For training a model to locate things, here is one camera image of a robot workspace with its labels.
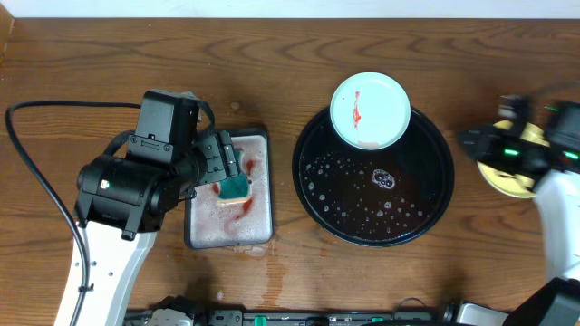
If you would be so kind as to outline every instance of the wood grain surface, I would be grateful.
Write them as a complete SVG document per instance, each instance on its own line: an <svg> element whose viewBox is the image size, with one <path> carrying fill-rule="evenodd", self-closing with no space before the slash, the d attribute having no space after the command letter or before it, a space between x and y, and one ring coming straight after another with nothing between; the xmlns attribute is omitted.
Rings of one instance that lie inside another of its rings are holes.
<svg viewBox="0 0 580 326"><path fill-rule="evenodd" d="M388 311L417 297L433 307L464 298L509 311L544 281L538 213L531 200L490 187L454 131L495 120L499 95L574 79L578 53L575 21L21 19L0 68L0 104L140 102L147 89L161 88L209 101L218 128L267 126L275 236L259 246L264 255L245 247L189 250L181 205L165 218L131 308L185 294L249 310ZM347 244L321 229L302 208L290 168L305 123L342 80L365 71L401 83L442 131L455 162L444 217L426 235L392 248ZM137 116L43 108L19 111L15 125L73 207L81 167L117 132L134 128ZM51 324L72 236L4 125L0 155L0 324Z"/></svg>

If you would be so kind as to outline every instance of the white plate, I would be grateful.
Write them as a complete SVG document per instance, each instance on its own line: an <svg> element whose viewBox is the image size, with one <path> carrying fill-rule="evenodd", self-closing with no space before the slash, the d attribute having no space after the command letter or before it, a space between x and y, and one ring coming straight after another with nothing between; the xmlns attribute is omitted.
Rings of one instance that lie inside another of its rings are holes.
<svg viewBox="0 0 580 326"><path fill-rule="evenodd" d="M334 129L358 149L384 149L397 141L411 119L407 93L378 72L355 74L336 89L330 104Z"/></svg>

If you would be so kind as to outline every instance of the foam bubble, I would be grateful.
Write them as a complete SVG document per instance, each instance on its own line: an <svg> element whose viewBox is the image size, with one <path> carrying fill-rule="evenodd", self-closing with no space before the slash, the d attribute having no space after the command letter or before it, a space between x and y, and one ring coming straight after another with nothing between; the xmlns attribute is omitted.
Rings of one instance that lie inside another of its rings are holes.
<svg viewBox="0 0 580 326"><path fill-rule="evenodd" d="M379 168L372 172L372 182L383 189L393 189L395 187L395 178Z"/></svg>

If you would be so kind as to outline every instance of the green light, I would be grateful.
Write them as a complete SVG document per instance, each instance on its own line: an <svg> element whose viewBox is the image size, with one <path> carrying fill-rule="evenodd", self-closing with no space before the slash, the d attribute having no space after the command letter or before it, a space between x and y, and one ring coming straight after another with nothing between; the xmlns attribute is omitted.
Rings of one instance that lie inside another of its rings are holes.
<svg viewBox="0 0 580 326"><path fill-rule="evenodd" d="M519 152L515 149L504 149L504 154L509 156L518 156Z"/></svg>
<svg viewBox="0 0 580 326"><path fill-rule="evenodd" d="M565 152L564 152L564 155L565 155L567 158L574 159L574 160L576 160L576 159L579 159L579 158L580 158L580 157L578 157L578 154L575 154L575 153L572 153L572 152L566 152L566 151L565 151Z"/></svg>

